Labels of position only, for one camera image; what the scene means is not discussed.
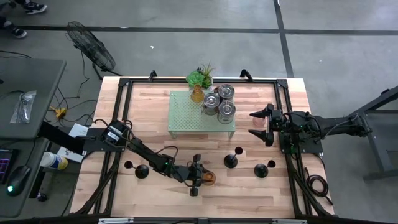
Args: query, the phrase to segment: green perforated shelf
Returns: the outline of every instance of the green perforated shelf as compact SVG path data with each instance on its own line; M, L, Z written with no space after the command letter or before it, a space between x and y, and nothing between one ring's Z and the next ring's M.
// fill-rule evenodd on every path
M191 100L190 91L171 91L169 131L171 132L235 132L235 119L221 124L217 114L209 116L201 112L201 104Z

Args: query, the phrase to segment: wooden tabletop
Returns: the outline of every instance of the wooden tabletop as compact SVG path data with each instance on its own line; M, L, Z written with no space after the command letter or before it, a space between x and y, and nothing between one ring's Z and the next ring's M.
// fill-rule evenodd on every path
M293 110L310 111L304 81L301 78L287 79ZM119 77L104 77L95 119L111 121ZM134 165L147 164L145 160L131 151L122 154L118 181L114 193L112 216L130 217L225 217L225 218L293 218L292 198L284 155L279 149L275 136L272 147L248 133L255 127L249 113L264 109L268 103L276 106L272 85L234 84L236 105L236 132L231 140L228 133L179 134L172 139L167 131L170 90L187 90L186 83L136 83L128 118L133 123L134 134L154 151L164 146L177 146L179 153L176 164L185 165L195 154L201 154L204 166L216 174L216 183L202 185L199 196L189 196L189 188L175 179L164 177L151 171L146 179L138 179L134 169L124 168L126 161ZM280 91L285 108L283 92ZM123 112L126 89L121 101L119 119ZM223 159L233 154L240 146L243 154L237 156L238 165L227 169ZM163 153L174 155L174 150ZM100 179L103 152L95 152L83 161L73 198L71 212L77 211L89 199ZM276 167L269 169L269 175L260 179L254 175L256 164L276 161ZM303 154L304 166L310 174L325 177L319 158ZM106 204L108 187L103 197ZM300 208L304 212L302 193L298 190ZM317 198L326 211L333 213L333 207L325 198Z

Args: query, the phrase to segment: concrete floor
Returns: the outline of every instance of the concrete floor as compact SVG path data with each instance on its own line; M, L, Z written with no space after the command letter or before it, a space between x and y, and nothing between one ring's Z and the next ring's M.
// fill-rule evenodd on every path
M9 12L16 24L86 26L277 29L272 0L42 0L45 14ZM285 29L397 30L398 2L394 0L280 0ZM15 40L0 32L0 49L34 58L68 62L60 83L66 96L75 96L82 75L80 52L60 31L29 31ZM279 34L95 32L124 75L185 76L211 60L214 76L236 77L248 69L254 77L287 77ZM313 114L343 116L397 85L398 37L365 35L287 35L294 77L304 78ZM96 99L101 86L86 59L81 98L69 105ZM94 103L71 110L68 119L90 113ZM328 183L335 212L345 218L398 222L398 178L365 184L362 176L377 171L366 139L330 136L322 142ZM20 218L60 215L76 175L58 174L47 181L50 200L28 200Z

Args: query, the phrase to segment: desk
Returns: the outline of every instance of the desk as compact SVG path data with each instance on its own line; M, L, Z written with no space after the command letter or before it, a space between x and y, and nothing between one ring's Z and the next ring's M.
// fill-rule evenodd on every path
M29 124L10 123L19 93L0 100L0 138L36 138L66 64L62 60L0 58L0 79L4 81L0 95L15 90L37 91Z
M95 119L110 121L116 99L119 77L104 77ZM310 111L302 79L288 79L290 99L294 110ZM202 163L217 176L213 186L202 185L199 196L190 197L189 188L174 179L150 172L146 179L137 179L134 169L125 169L123 164L147 164L133 152L122 153L114 194L112 216L129 217L227 217L227 218L293 218L292 199L285 157L279 149L275 136L272 147L265 147L248 129L261 129L252 123L250 112L264 109L267 103L276 104L272 86L261 84L234 84L236 105L236 132L229 141L226 133L179 134L172 139L167 129L170 90L186 90L186 83L135 83L132 88L128 118L133 123L134 134L151 149L178 146L180 152L176 164L186 164L194 154L201 154ZM119 110L119 119L123 107ZM227 169L224 156L231 154L236 146L244 149L238 156L238 165ZM165 150L173 155L173 150ZM81 172L73 198L71 212L77 211L89 199L100 179L104 153L94 152L82 163ZM265 179L254 175L254 166L276 161ZM322 163L311 154L303 154L304 166L311 174L325 177ZM107 189L103 196L104 207ZM297 191L300 208L304 211L302 193ZM324 208L333 213L333 207L325 198L319 198Z
M8 141L0 141L0 146L6 144ZM28 165L31 170L29 178L27 179L26 186L22 193L15 197L7 195L7 185L0 185L0 217L17 217L30 193L32 183L36 178L39 164L42 159L43 153L49 146L50 142L44 138L38 138L35 140L35 147L33 148L33 141L20 141L14 144L10 144L8 149L17 149L18 155L11 168L13 171L18 166Z

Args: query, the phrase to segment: paper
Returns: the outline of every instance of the paper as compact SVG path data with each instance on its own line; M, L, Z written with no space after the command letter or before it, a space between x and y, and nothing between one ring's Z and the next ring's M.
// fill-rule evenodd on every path
M74 124L72 129L69 132L69 135L71 137L76 137L76 136L86 136L87 135L88 128L80 125L80 124ZM69 151L68 149L61 147L60 150L58 151L57 155L63 156L67 159L73 160L75 162L81 163L83 160L83 157L87 154L86 151L83 151L83 155L76 154L74 152Z

